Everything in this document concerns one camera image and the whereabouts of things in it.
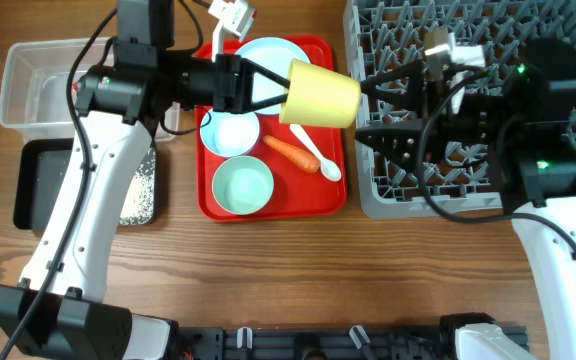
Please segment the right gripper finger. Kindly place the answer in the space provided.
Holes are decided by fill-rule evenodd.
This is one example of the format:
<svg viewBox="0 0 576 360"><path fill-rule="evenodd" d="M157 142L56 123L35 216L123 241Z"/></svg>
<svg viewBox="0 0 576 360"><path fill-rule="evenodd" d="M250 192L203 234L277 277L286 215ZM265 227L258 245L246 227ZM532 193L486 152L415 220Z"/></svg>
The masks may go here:
<svg viewBox="0 0 576 360"><path fill-rule="evenodd" d="M409 173L421 168L430 130L423 122L393 122L359 128L355 140Z"/></svg>
<svg viewBox="0 0 576 360"><path fill-rule="evenodd" d="M422 110L425 65L415 60L360 82L361 92L394 107L419 113Z"/></svg>

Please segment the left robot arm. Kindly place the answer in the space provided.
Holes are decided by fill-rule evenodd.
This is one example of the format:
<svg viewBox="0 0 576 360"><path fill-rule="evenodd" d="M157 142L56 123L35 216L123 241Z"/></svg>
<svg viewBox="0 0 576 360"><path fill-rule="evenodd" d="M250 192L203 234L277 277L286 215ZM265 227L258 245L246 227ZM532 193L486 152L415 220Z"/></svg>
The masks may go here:
<svg viewBox="0 0 576 360"><path fill-rule="evenodd" d="M132 178L166 111L209 106L244 114L286 101L252 97L264 68L223 52L243 38L256 11L212 1L212 55L174 46L174 3L121 1L109 13L118 33L105 46L112 65L71 70L65 96L75 129L65 177L40 244L14 286L0 285L7 348L48 359L180 359L187 343L173 320L104 303L111 244Z"/></svg>

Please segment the mint green bowl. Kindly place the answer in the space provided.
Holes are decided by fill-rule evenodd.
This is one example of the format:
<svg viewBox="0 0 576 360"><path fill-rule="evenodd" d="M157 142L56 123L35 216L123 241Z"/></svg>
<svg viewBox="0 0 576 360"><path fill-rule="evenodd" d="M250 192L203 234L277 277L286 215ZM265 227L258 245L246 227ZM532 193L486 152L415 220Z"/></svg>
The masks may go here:
<svg viewBox="0 0 576 360"><path fill-rule="evenodd" d="M269 167L252 156L237 156L223 162L212 179L217 204L234 215L250 215L261 210L274 192L274 176Z"/></svg>

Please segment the yellow plastic cup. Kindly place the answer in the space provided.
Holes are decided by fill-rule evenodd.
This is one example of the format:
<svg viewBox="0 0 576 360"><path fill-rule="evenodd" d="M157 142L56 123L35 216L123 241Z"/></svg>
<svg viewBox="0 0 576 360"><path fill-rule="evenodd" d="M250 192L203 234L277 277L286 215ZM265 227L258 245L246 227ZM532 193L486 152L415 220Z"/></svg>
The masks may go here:
<svg viewBox="0 0 576 360"><path fill-rule="evenodd" d="M279 122L327 128L350 127L359 111L360 83L298 59L291 61Z"/></svg>

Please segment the white rice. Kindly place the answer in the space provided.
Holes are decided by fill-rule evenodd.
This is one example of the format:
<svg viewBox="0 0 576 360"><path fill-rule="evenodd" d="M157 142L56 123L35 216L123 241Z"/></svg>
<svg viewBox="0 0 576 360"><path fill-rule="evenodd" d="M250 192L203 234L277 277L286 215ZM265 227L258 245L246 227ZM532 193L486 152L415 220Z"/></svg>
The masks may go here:
<svg viewBox="0 0 576 360"><path fill-rule="evenodd" d="M120 214L121 226L144 225L155 216L157 151L151 147L139 164Z"/></svg>

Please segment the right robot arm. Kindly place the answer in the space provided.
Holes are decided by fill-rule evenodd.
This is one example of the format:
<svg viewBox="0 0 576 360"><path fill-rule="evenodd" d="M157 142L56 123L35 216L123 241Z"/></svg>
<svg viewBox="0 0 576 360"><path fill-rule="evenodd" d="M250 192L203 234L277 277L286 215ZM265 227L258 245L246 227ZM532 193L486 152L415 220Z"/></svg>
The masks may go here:
<svg viewBox="0 0 576 360"><path fill-rule="evenodd" d="M362 92L416 119L360 129L356 139L412 173L431 194L426 163L449 142L484 145L502 219L528 258L554 359L576 359L576 150L566 139L576 103L576 49L538 39L499 95L467 87L491 77L481 46L431 39L422 59L365 79Z"/></svg>

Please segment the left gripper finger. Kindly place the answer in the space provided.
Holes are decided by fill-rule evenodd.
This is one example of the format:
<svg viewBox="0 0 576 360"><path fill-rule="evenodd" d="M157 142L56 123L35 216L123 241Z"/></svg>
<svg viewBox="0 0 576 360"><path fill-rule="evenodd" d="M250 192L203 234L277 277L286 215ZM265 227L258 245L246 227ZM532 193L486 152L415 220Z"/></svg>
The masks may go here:
<svg viewBox="0 0 576 360"><path fill-rule="evenodd" d="M256 112L258 110L272 107L275 105L281 105L287 101L288 95L282 94L274 97L266 98L259 101L254 101L252 94L247 94L244 96L243 104L241 107L241 113Z"/></svg>
<svg viewBox="0 0 576 360"><path fill-rule="evenodd" d="M249 60L246 58L241 59L241 86L243 89L251 89L253 87L253 80L256 74L259 74L272 82L282 86L285 89L290 88L290 81L281 75Z"/></svg>

